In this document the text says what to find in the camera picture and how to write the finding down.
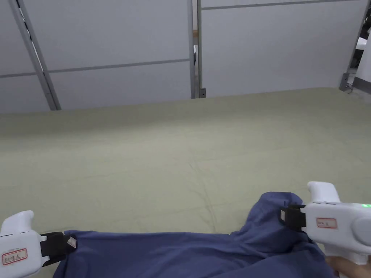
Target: white partition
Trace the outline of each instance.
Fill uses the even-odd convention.
[[[10,2],[0,1],[0,113],[49,110]]]
[[[206,96],[339,87],[368,0],[202,0]]]
[[[191,98],[191,0],[20,4],[62,109]]]

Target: label sticker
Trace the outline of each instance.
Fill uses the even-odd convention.
[[[27,259],[27,249],[16,250],[3,254],[3,265],[10,265],[14,262],[19,262]]]
[[[327,229],[337,229],[338,223],[334,218],[317,218],[317,227]]]
[[[76,248],[77,240],[75,240],[73,237],[70,237],[67,243],[71,245],[73,248]]]
[[[281,211],[281,219],[285,221],[286,213],[284,211]]]

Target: blue cloth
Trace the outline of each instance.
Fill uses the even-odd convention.
[[[76,234],[78,249],[54,278],[334,277],[318,246],[279,222],[280,207],[291,203],[302,200],[292,193],[265,193],[231,235],[67,231]]]

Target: finger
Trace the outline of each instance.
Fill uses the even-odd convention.
[[[342,257],[327,257],[326,262],[335,270],[349,278],[371,277],[362,265],[357,265]]]

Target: human hand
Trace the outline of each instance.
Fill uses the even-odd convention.
[[[342,257],[327,257],[326,262],[335,272],[344,274],[348,278],[371,278],[371,256],[366,265],[357,265]]]

